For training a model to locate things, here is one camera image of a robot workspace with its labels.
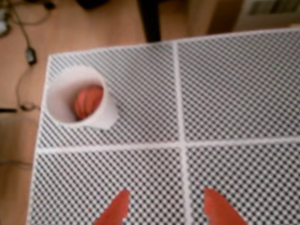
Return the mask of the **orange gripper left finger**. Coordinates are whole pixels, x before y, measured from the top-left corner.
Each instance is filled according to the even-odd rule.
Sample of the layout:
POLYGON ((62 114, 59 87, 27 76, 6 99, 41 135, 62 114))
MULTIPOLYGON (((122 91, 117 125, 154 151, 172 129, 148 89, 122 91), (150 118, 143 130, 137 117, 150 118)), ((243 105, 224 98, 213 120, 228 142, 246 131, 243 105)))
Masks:
POLYGON ((94 225, 121 225, 129 210, 130 192, 120 191, 103 213, 96 219, 94 225))

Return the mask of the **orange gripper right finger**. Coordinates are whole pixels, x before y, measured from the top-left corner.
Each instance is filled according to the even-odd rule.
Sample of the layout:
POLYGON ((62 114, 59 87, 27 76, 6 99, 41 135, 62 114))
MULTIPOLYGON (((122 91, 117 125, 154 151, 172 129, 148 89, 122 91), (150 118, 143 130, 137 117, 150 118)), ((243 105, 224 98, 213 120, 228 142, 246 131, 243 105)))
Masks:
POLYGON ((237 210, 216 190, 204 189, 203 212, 209 225, 246 225, 237 210))

